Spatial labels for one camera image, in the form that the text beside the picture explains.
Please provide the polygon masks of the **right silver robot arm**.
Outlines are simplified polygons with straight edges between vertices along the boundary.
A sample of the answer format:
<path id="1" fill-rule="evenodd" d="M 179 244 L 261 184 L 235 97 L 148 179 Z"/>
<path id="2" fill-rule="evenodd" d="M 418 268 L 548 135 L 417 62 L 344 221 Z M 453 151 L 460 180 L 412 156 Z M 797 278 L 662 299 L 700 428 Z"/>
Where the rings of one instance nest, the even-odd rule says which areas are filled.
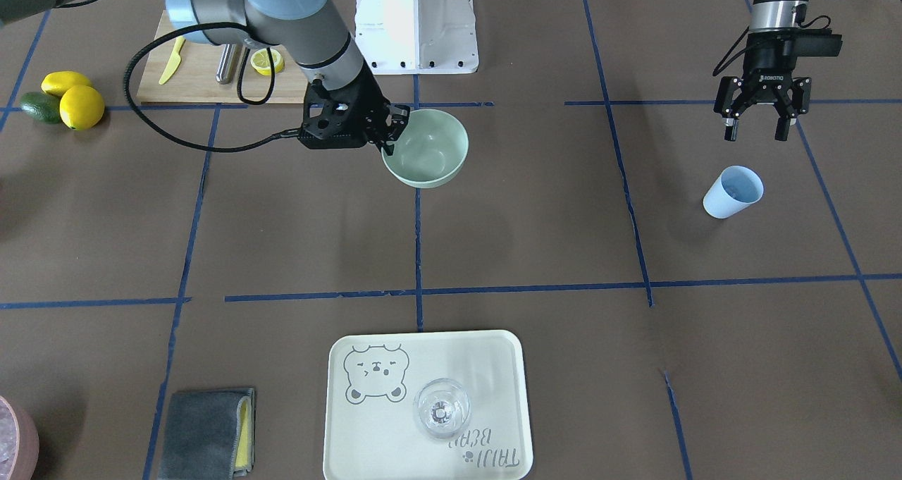
<path id="1" fill-rule="evenodd" d="M 81 0 L 2 0 L 2 24 Z M 133 100 L 133 68 L 161 44 L 184 36 L 201 44 L 241 44 L 246 50 L 283 47 L 307 78 L 299 127 L 268 137 L 293 137 L 310 149 L 354 149 L 371 144 L 392 156 L 408 126 L 408 106 L 383 96 L 354 35 L 332 0 L 165 0 L 173 30 L 142 47 L 123 73 L 123 94 L 136 116 L 171 142 Z"/>

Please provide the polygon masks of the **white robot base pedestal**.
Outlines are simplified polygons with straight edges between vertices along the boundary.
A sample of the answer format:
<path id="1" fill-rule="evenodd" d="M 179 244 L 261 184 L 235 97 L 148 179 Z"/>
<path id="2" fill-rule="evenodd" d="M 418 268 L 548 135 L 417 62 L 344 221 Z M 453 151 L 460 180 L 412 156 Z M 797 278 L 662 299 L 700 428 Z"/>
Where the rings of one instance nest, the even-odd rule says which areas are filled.
<path id="1" fill-rule="evenodd" d="M 355 1 L 355 40 L 374 75 L 478 71 L 474 0 Z"/>

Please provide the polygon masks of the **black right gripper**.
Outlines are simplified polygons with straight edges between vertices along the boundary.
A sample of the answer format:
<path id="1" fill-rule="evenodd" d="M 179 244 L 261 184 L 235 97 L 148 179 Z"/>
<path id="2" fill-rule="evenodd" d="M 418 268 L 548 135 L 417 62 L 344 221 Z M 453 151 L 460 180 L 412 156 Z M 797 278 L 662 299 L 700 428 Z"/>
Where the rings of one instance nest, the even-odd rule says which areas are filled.
<path id="1" fill-rule="evenodd" d="M 335 90 L 328 90 L 322 79 L 313 79 L 303 107 L 297 139 L 307 149 L 357 149 L 373 144 L 381 155 L 392 156 L 410 117 L 410 107 L 390 104 L 369 71 Z"/>

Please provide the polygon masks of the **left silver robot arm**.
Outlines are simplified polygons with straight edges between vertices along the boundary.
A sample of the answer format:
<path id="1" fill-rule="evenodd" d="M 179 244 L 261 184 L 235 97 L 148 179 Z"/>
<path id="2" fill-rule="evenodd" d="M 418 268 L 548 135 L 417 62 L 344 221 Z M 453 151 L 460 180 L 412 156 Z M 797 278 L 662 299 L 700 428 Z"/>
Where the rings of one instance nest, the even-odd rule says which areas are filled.
<path id="1" fill-rule="evenodd" d="M 785 142 L 798 118 L 809 113 L 811 78 L 796 78 L 801 57 L 837 57 L 843 37 L 828 15 L 807 21 L 811 0 L 753 0 L 750 23 L 712 70 L 719 79 L 713 111 L 724 121 L 724 139 L 735 142 L 741 114 L 758 104 L 777 112 L 775 139 Z M 815 27 L 816 20 L 824 20 Z M 721 76 L 742 59 L 739 76 Z"/>

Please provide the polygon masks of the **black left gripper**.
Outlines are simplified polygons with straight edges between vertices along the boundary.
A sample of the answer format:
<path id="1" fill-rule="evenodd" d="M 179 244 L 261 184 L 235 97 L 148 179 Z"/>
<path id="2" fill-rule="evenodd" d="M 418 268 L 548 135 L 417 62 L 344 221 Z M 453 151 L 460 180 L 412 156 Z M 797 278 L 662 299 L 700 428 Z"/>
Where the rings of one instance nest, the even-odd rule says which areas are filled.
<path id="1" fill-rule="evenodd" d="M 742 76 L 724 76 L 713 111 L 724 121 L 724 140 L 735 142 L 739 119 L 748 107 L 772 102 L 777 111 L 774 139 L 786 142 L 791 127 L 808 114 L 812 78 L 793 78 L 796 57 L 791 55 L 795 30 L 753 32 L 747 36 Z"/>

